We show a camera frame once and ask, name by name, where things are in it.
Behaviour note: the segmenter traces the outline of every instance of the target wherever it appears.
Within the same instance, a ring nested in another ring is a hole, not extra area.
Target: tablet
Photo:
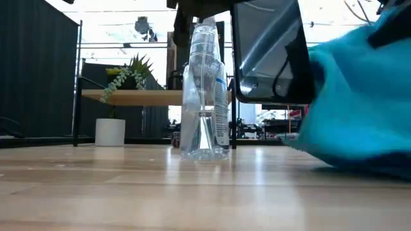
[[[254,0],[231,9],[236,97],[305,105],[315,97],[298,0]]]

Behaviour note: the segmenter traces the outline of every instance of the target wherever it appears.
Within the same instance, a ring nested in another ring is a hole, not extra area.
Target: potted plant
[[[144,81],[152,72],[152,65],[148,64],[150,59],[144,62],[144,58],[145,56],[140,59],[137,55],[131,59],[128,66],[106,70],[110,83],[100,98],[102,103],[106,103],[116,90],[130,89],[131,85],[136,90],[144,89]],[[108,119],[97,119],[96,146],[124,146],[125,125],[126,121],[117,118],[116,108],[113,107]]]

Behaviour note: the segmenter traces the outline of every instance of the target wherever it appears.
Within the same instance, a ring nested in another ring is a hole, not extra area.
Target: white pot
[[[124,146],[126,121],[123,119],[97,119],[96,146]]]

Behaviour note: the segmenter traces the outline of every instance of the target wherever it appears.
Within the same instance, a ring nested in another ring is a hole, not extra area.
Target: bottle label
[[[221,79],[221,77],[224,77],[224,68],[222,68],[222,72],[223,74],[217,76],[214,88],[214,111],[216,114],[215,130],[217,144],[226,146],[229,145],[229,123],[227,119],[227,84]]]

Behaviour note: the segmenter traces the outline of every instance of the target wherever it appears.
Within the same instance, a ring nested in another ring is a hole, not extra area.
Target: dark wall panel
[[[78,25],[44,0],[2,0],[0,116],[27,137],[71,134]]]

